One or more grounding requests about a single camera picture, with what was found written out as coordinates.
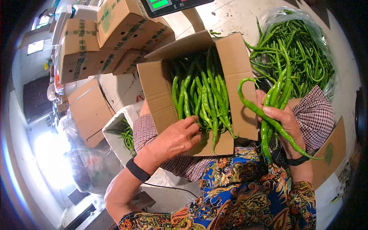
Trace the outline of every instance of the green lcd screen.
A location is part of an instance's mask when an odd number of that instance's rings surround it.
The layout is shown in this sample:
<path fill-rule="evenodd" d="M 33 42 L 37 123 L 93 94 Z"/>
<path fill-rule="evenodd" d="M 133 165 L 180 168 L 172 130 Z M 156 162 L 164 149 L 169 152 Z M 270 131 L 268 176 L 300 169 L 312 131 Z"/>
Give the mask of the green lcd screen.
<path fill-rule="evenodd" d="M 169 4 L 169 3 L 167 2 L 167 0 L 162 0 L 162 1 L 159 1 L 159 2 L 157 2 L 157 3 L 152 4 L 152 7 L 153 7 L 154 9 L 157 9 L 157 8 L 159 8 L 159 7 L 161 7 L 161 6 L 168 5 L 168 4 Z"/>
<path fill-rule="evenodd" d="M 152 12 L 172 5 L 171 0 L 146 0 L 146 1 Z"/>

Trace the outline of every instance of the right hand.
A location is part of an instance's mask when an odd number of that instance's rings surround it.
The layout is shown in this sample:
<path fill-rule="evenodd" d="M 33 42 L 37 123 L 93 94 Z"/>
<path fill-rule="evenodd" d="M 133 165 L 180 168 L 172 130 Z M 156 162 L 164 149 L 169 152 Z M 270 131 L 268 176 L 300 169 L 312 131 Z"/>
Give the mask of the right hand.
<path fill-rule="evenodd" d="M 256 90 L 257 106 L 263 110 L 266 116 L 281 122 L 285 131 L 294 139 L 296 144 L 305 150 L 305 143 L 300 132 L 299 124 L 290 109 L 289 105 L 286 105 L 285 110 L 263 106 L 263 102 L 266 98 L 266 93 L 262 90 Z M 293 149 L 290 143 L 279 135 L 279 139 L 284 146 L 286 156 L 288 159 L 298 159 L 301 155 Z"/>
<path fill-rule="evenodd" d="M 197 116 L 187 117 L 170 125 L 157 138 L 146 145 L 162 163 L 191 149 L 201 140 Z"/>

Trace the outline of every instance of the scale display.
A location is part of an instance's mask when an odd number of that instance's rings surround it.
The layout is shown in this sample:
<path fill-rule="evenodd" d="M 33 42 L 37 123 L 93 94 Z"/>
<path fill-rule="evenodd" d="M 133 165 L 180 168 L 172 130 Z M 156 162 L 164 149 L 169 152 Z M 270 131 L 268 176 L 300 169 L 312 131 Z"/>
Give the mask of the scale display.
<path fill-rule="evenodd" d="M 214 0 L 141 0 L 150 18 L 186 10 Z"/>

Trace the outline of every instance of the checkered shirt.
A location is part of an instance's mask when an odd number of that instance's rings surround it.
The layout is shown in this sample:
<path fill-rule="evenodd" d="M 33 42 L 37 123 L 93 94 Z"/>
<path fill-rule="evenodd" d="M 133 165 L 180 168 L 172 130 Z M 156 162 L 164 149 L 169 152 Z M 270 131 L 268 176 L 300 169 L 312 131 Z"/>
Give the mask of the checkered shirt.
<path fill-rule="evenodd" d="M 320 148 L 330 135 L 333 126 L 332 106 L 323 95 L 321 89 L 316 85 L 300 100 L 300 103 L 293 108 L 293 113 L 300 126 L 301 134 L 304 138 L 308 153 Z M 157 137 L 157 130 L 153 123 L 151 114 L 145 114 L 136 119 L 133 123 L 133 142 L 137 153 L 148 143 Z M 275 147 L 275 139 L 270 141 L 270 150 Z M 251 142 L 248 147 L 255 148 L 255 142 Z M 183 177 L 189 181 L 199 181 L 203 171 L 208 164 L 221 156 L 178 156 L 168 160 L 161 165 L 161 168 L 172 172 L 174 175 Z"/>

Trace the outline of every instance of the patterned shirt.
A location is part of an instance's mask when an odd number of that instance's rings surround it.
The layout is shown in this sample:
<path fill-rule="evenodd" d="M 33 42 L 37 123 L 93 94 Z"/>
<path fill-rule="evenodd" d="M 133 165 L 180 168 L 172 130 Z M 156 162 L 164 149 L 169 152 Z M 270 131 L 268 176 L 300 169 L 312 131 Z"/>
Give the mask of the patterned shirt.
<path fill-rule="evenodd" d="M 322 146 L 333 129 L 333 111 L 318 86 L 293 109 L 308 152 Z M 152 116 L 133 124 L 139 152 L 157 136 Z M 177 176 L 199 181 L 201 197 L 172 213 L 131 212 L 120 229 L 315 229 L 312 185 L 294 183 L 288 192 L 286 171 L 260 160 L 255 142 L 235 147 L 231 156 L 181 156 L 161 167 Z"/>

